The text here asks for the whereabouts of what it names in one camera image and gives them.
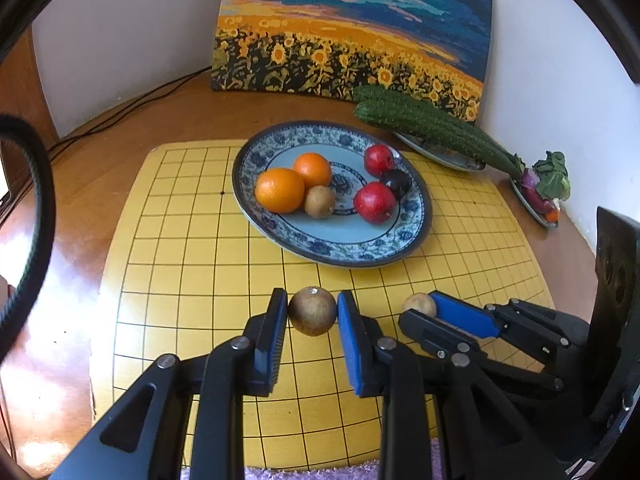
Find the sunflower painting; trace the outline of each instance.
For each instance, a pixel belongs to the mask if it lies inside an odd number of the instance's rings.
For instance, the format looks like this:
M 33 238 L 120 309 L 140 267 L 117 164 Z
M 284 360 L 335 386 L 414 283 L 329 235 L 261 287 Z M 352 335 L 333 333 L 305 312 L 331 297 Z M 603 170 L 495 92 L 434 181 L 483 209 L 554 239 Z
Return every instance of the sunflower painting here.
M 351 99 L 380 84 L 475 121 L 492 0 L 222 0 L 211 88 Z

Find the plate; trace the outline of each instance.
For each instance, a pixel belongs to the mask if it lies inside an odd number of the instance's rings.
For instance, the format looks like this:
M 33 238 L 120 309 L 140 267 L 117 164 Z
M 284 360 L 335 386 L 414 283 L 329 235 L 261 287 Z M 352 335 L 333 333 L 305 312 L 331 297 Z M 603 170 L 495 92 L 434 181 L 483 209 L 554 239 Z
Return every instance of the plate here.
M 524 195 L 520 191 L 520 184 L 516 183 L 516 181 L 514 181 L 513 179 L 509 179 L 509 182 L 511 182 L 511 187 L 516 193 L 516 196 L 522 202 L 522 205 L 527 208 L 527 211 L 529 211 L 530 215 L 533 216 L 533 218 L 535 218 L 540 225 L 543 225 L 547 229 L 555 229 L 558 227 L 558 222 L 547 222 L 543 215 L 541 215 L 531 207 L 529 202 L 527 202 L 527 199 L 524 198 Z
M 413 148 L 416 152 L 430 158 L 433 162 L 437 162 L 447 168 L 458 171 L 467 171 L 473 173 L 476 171 L 484 170 L 486 164 L 484 162 L 478 162 L 472 158 L 469 158 L 462 153 L 448 150 L 437 144 L 431 144 L 420 137 L 412 135 L 401 134 L 399 132 L 393 132 L 393 134 L 407 146 Z
M 364 169 L 362 154 L 380 140 L 369 134 L 320 121 L 278 124 L 242 147 L 232 170 L 236 200 L 249 221 L 280 247 L 314 262 L 339 267 L 377 267 L 414 252 L 431 227 L 431 199 L 420 174 L 391 148 L 396 168 L 407 173 L 412 188 L 391 218 L 372 225 L 353 208 L 356 192 L 375 177 Z M 303 153 L 316 152 L 332 167 L 334 214 L 313 219 L 298 211 L 278 215 L 258 204 L 255 181 L 269 168 L 291 168 Z

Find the sunflower field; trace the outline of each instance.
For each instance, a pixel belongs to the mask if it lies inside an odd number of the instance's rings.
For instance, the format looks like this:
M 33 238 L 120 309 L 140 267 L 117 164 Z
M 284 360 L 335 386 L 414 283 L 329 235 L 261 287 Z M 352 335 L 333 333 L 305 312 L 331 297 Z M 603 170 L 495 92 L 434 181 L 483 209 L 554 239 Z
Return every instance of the sunflower field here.
M 482 83 L 427 56 L 379 45 L 340 43 L 315 34 L 218 28 L 213 90 L 309 93 L 351 100 L 363 84 L 381 84 L 466 121 L 478 114 Z

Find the brown ball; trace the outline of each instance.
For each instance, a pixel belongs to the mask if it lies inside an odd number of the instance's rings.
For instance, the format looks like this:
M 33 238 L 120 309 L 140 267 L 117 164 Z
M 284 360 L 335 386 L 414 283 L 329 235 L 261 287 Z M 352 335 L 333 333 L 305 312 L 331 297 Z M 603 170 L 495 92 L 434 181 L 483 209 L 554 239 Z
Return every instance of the brown ball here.
M 410 308 L 423 313 L 425 316 L 436 317 L 438 315 L 436 302 L 429 294 L 424 292 L 416 292 L 404 300 L 402 311 L 404 312 Z
M 319 286 L 306 286 L 289 301 L 289 320 L 305 335 L 322 335 L 334 325 L 338 316 L 335 298 Z
M 334 212 L 335 191 L 325 186 L 313 186 L 306 192 L 305 213 L 311 218 L 327 218 Z

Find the orange fruit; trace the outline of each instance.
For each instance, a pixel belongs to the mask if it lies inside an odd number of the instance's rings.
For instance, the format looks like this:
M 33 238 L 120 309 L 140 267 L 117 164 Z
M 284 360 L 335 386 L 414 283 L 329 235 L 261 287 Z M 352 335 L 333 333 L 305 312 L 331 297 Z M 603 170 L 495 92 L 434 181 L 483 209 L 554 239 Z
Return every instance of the orange fruit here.
M 293 171 L 305 181 L 307 189 L 313 186 L 328 186 L 331 182 L 331 165 L 322 155 L 303 153 L 293 163 Z
M 273 168 L 262 173 L 255 182 L 255 199 L 273 213 L 293 213 L 305 199 L 302 177 L 288 168 Z

